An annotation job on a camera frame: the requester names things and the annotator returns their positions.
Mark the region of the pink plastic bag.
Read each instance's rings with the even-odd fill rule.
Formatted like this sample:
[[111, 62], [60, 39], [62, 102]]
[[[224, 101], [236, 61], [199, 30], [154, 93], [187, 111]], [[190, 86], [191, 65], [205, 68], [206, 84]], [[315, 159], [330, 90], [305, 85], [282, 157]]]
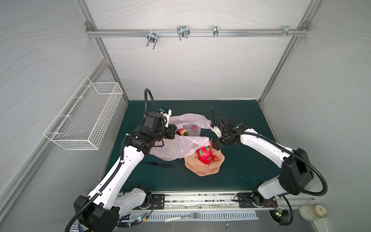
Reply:
[[176, 134], [174, 139], [164, 139], [157, 142], [151, 148], [149, 154], [164, 161], [183, 159], [195, 153], [199, 148], [209, 146], [210, 139], [201, 136], [202, 129], [210, 129], [211, 121], [199, 114], [183, 114], [171, 116], [170, 124], [176, 125], [177, 129], [186, 129], [187, 136]]

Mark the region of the red apple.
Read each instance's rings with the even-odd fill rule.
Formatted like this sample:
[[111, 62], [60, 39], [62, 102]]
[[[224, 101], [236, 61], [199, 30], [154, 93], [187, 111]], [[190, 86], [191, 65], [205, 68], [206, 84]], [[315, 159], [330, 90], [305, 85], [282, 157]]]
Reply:
[[177, 134], [178, 134], [179, 136], [188, 136], [188, 132], [187, 132], [187, 130], [184, 129], [184, 128], [182, 128], [182, 129], [178, 129], [178, 130], [177, 130]]

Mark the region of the pink green dragon fruit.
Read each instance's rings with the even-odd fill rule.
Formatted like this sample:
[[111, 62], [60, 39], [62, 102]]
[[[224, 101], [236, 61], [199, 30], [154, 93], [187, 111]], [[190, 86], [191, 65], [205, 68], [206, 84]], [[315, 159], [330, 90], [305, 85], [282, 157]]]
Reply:
[[210, 146], [201, 147], [196, 151], [196, 159], [198, 159], [201, 163], [209, 165], [213, 159], [213, 152]]

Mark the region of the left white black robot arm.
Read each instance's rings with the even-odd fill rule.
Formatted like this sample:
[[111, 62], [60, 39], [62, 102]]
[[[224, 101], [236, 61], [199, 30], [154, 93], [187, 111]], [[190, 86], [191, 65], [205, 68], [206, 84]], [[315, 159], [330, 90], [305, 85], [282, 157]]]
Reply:
[[75, 215], [65, 231], [71, 231], [76, 221], [89, 232], [112, 232], [116, 228], [137, 226], [148, 219], [149, 216], [144, 215], [133, 222], [123, 222], [136, 207], [155, 208], [151, 189], [137, 186], [121, 197], [118, 194], [132, 171], [156, 147], [157, 142], [175, 138], [177, 127], [170, 123], [171, 109], [158, 106], [155, 109], [154, 112], [146, 109], [139, 125], [126, 134], [118, 160], [102, 181], [87, 196], [79, 196], [75, 200]]

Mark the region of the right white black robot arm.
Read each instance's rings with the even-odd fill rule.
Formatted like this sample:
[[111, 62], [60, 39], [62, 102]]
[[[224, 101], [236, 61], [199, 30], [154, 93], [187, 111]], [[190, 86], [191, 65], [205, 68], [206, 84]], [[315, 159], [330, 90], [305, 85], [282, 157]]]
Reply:
[[244, 145], [267, 157], [280, 168], [280, 175], [259, 184], [250, 196], [239, 197], [239, 202], [251, 202], [255, 207], [263, 208], [272, 198], [283, 198], [288, 204], [288, 210], [275, 207], [270, 211], [270, 216], [279, 225], [289, 226], [294, 215], [286, 197], [288, 194], [323, 196], [328, 192], [324, 176], [310, 163], [305, 150], [284, 147], [244, 123], [234, 124], [226, 116], [218, 117], [214, 109], [211, 109], [211, 117], [211, 130], [217, 136], [217, 139], [211, 141], [213, 148], [221, 150], [232, 144]]

